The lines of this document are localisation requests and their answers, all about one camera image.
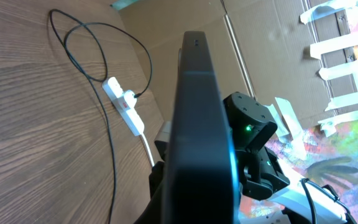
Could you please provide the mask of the Samsung Galaxy smartphone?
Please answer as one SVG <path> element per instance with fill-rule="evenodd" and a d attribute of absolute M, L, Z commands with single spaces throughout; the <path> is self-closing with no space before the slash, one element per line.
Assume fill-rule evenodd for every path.
<path fill-rule="evenodd" d="M 162 197 L 163 223 L 235 223 L 234 146 L 204 32 L 186 31 Z"/>

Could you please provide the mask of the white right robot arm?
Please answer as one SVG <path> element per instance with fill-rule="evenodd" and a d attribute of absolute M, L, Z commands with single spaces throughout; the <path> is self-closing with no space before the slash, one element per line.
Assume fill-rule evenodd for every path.
<path fill-rule="evenodd" d="M 235 92 L 224 101 L 236 153 L 243 196 L 279 203 L 283 210 L 239 223 L 355 223 L 349 208 L 330 185 L 323 187 L 303 177 L 266 147 L 278 129 L 269 109 Z"/>

